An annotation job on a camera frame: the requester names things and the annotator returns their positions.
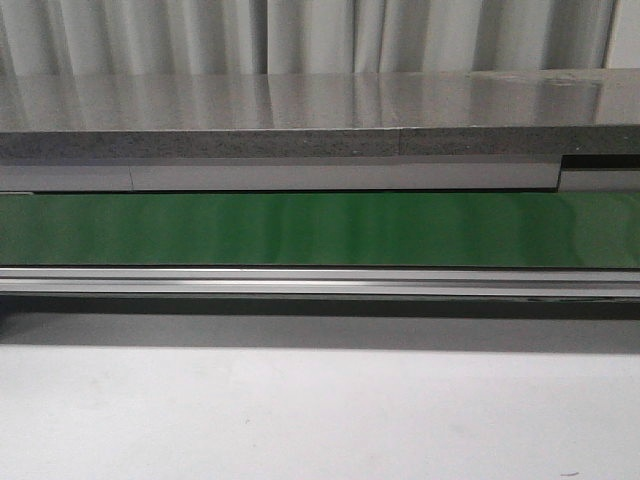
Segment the grey stone counter slab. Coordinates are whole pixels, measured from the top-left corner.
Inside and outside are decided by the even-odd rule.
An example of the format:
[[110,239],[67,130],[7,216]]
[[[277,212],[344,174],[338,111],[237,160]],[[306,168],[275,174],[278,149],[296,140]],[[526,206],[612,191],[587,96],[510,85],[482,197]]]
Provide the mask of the grey stone counter slab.
[[5,158],[638,150],[635,69],[33,75],[1,81]]

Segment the green conveyor belt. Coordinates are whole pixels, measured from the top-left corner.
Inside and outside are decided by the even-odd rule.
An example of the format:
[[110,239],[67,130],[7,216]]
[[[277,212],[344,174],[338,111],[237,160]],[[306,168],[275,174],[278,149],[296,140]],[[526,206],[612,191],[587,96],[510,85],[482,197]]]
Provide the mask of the green conveyor belt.
[[5,195],[5,266],[639,265],[635,193]]

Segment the white pleated curtain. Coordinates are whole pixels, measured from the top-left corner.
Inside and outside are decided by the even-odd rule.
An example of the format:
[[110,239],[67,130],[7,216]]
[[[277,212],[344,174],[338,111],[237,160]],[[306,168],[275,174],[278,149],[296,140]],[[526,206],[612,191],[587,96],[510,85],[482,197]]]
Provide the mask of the white pleated curtain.
[[635,68],[635,1],[5,1],[1,71]]

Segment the grey panel under counter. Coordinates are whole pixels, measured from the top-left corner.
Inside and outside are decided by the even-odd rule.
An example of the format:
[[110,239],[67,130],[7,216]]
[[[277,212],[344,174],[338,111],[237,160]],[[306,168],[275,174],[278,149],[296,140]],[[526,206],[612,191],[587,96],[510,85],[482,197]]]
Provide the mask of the grey panel under counter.
[[4,192],[551,190],[639,188],[636,155],[9,158]]

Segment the aluminium conveyor frame rail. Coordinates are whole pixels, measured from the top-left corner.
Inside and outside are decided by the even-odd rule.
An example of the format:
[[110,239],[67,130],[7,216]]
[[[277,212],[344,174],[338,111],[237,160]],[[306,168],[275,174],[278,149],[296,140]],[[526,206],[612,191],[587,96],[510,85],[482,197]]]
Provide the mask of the aluminium conveyor frame rail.
[[636,270],[7,267],[1,292],[27,295],[346,295],[623,299]]

